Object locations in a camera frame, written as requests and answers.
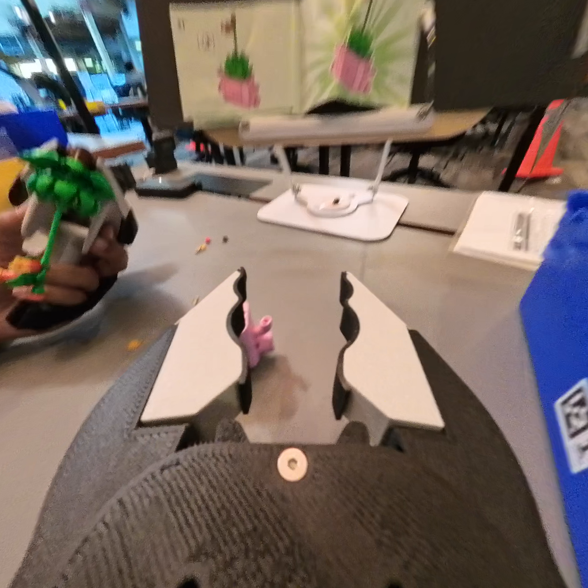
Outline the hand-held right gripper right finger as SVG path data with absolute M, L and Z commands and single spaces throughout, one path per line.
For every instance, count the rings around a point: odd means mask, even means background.
M 339 302 L 345 343 L 332 391 L 335 419 L 364 425 L 372 446 L 396 428 L 444 431 L 406 323 L 348 271 L 341 273 Z

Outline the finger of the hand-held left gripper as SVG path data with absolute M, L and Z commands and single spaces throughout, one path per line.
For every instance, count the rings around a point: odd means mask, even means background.
M 21 226 L 24 252 L 44 252 L 54 220 L 56 205 L 41 200 L 36 194 L 26 201 L 27 208 Z
M 96 168 L 108 181 L 114 197 L 103 201 L 100 204 L 98 214 L 92 217 L 88 234 L 82 246 L 82 254 L 87 254 L 90 251 L 104 225 L 113 230 L 119 243 L 124 246 L 132 244 L 132 208 L 126 200 L 125 193 L 108 166 L 97 166 Z

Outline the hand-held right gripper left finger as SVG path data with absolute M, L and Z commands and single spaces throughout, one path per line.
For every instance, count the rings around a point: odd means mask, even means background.
M 140 417 L 142 425 L 211 425 L 215 415 L 248 414 L 247 274 L 239 268 L 176 324 Z

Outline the green toy brick plant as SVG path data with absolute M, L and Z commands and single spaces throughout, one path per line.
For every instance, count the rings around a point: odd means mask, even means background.
M 47 143 L 24 151 L 25 187 L 28 196 L 56 205 L 54 220 L 44 252 L 23 252 L 1 269 L 1 282 L 13 289 L 29 289 L 28 300 L 42 300 L 52 262 L 74 263 L 82 254 L 89 223 L 103 201 L 114 197 L 105 177 L 97 171 L 104 166 L 91 153 Z

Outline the pink toy brick piece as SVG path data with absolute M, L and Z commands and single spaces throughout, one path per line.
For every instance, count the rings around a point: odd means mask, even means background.
M 245 326 L 239 338 L 245 347 L 248 365 L 253 369 L 260 363 L 262 357 L 275 350 L 272 332 L 273 319 L 266 315 L 256 323 L 247 301 L 244 301 L 242 309 Z

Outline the person's left hand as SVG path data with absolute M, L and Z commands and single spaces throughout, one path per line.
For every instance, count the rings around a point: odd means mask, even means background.
M 1 267 L 21 255 L 21 226 L 27 204 L 1 212 Z M 118 242 L 111 226 L 105 224 L 93 242 L 88 255 L 77 265 L 53 263 L 47 273 L 43 301 L 58 306 L 74 306 L 85 302 L 97 290 L 103 278 L 117 276 L 128 266 L 128 253 Z M 27 297 L 26 289 L 9 289 L 1 284 L 1 343 L 33 334 L 16 329 L 7 321 L 19 301 Z

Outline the yellow plastic container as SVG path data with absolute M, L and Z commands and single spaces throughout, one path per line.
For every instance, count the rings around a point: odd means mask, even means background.
M 26 162 L 17 156 L 1 160 L 1 213 L 12 207 L 9 193 L 25 168 Z

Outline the blue plastic bin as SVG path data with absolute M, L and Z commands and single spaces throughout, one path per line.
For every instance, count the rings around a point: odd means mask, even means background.
M 587 587 L 587 191 L 563 216 L 519 305 L 579 579 Z
M 54 111 L 1 114 L 1 160 L 51 141 L 68 146 L 67 132 Z

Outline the black pole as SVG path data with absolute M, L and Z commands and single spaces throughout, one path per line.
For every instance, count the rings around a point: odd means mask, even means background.
M 82 97 L 82 94 L 79 92 L 77 85 L 66 66 L 64 57 L 55 41 L 53 34 L 49 30 L 48 25 L 45 23 L 38 5 L 35 1 L 21 1 L 21 3 L 26 13 L 28 14 L 34 30 L 39 35 L 45 50 L 55 64 L 59 77 L 61 78 L 62 83 L 72 100 L 73 106 L 81 119 L 85 131 L 88 134 L 100 135 L 100 130 L 95 121 L 95 118 L 86 106 L 85 100 Z

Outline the white book stand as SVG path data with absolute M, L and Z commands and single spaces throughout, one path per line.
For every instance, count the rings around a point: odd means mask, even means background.
M 388 238 L 408 206 L 403 196 L 379 195 L 384 168 L 399 135 L 428 131 L 435 120 L 432 102 L 406 109 L 385 108 L 354 114 L 306 115 L 300 117 L 256 117 L 239 123 L 243 142 L 260 142 L 273 147 L 288 188 L 259 211 L 266 224 L 301 229 L 362 242 Z M 296 180 L 286 156 L 287 143 L 307 139 L 364 138 L 379 134 L 386 140 L 377 174 L 364 187 L 343 187 L 334 180 L 315 184 Z

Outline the clear plastic bag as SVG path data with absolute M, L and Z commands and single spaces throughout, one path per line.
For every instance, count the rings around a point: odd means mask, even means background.
M 482 192 L 456 235 L 452 252 L 536 271 L 566 210 L 558 199 Z

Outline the open instruction booklet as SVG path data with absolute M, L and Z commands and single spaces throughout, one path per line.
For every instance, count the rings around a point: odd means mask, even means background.
M 171 3 L 183 119 L 410 104 L 425 1 Z

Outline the wooden desk with black legs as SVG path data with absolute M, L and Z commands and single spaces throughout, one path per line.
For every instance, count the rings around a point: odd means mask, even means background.
M 509 160 L 508 166 L 502 173 L 497 190 L 509 192 L 516 180 L 518 169 L 523 163 L 526 152 L 532 144 L 534 134 L 541 125 L 548 107 L 540 106 L 532 109 L 524 108 L 518 113 L 528 114 L 527 126 L 519 137 L 518 143 Z M 449 148 L 461 144 L 471 129 L 485 122 L 492 111 L 451 111 L 437 114 L 428 130 L 404 132 L 392 136 L 393 151 L 407 151 L 412 154 L 409 166 L 404 171 L 391 174 L 389 181 L 396 182 L 399 178 L 406 177 L 409 183 L 413 183 L 418 174 L 418 161 L 426 152 L 435 148 Z M 271 146 L 282 144 L 288 148 L 296 146 L 316 146 L 319 148 L 319 173 L 329 174 L 329 148 L 338 146 L 341 149 L 340 175 L 349 177 L 350 158 L 352 147 L 357 145 L 379 145 L 387 138 L 384 134 L 371 133 L 358 136 L 328 136 L 326 138 L 302 137 L 302 138 L 269 138 L 269 139 L 244 139 L 239 135 L 238 128 L 217 128 L 204 130 L 203 134 L 211 143 L 240 148 L 244 146 Z

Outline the black monitor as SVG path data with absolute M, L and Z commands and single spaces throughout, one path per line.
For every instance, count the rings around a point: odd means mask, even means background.
M 431 1 L 434 87 L 421 34 L 411 103 L 437 111 L 587 96 L 587 1 Z

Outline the black desk mount base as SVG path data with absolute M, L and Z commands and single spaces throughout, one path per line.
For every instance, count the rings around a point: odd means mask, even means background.
M 209 165 L 197 168 L 195 164 L 176 158 L 175 135 L 171 130 L 156 130 L 152 134 L 151 150 L 145 160 L 148 172 L 136 178 L 135 193 L 143 198 L 186 199 L 197 192 L 249 198 L 270 185 L 270 181 L 226 175 L 210 170 Z

